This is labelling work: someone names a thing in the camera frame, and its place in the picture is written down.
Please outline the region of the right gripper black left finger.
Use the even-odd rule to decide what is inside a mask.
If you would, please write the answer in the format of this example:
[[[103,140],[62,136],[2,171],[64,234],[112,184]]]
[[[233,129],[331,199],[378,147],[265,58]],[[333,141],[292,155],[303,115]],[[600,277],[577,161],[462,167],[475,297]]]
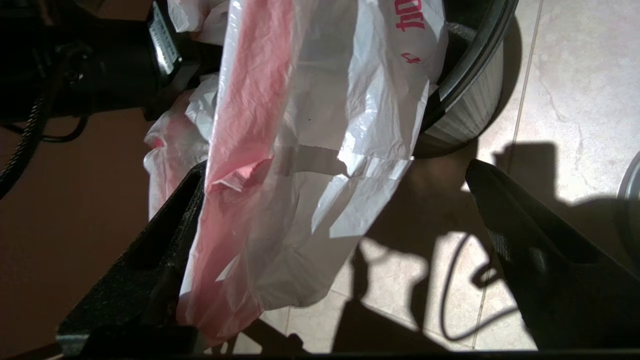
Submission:
[[[169,199],[57,330],[63,354],[194,354],[199,332],[178,324],[179,292],[204,202],[206,162]]]

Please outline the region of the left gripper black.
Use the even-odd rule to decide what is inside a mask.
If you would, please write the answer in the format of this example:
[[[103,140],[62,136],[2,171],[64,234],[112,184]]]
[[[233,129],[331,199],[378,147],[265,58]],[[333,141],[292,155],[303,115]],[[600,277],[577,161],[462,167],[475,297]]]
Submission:
[[[46,7],[62,39],[80,44],[71,63],[64,102],[80,114],[140,108],[156,120],[199,78],[220,70],[221,45],[176,32],[166,0],[129,0],[146,5],[144,20],[97,16],[102,0],[48,0]]]

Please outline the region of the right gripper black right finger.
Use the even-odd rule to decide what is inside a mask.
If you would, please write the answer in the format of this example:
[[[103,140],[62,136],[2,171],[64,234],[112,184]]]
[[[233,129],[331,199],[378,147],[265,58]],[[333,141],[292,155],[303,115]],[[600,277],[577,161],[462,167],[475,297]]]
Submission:
[[[638,349],[639,278],[492,164],[465,180],[539,349]]]

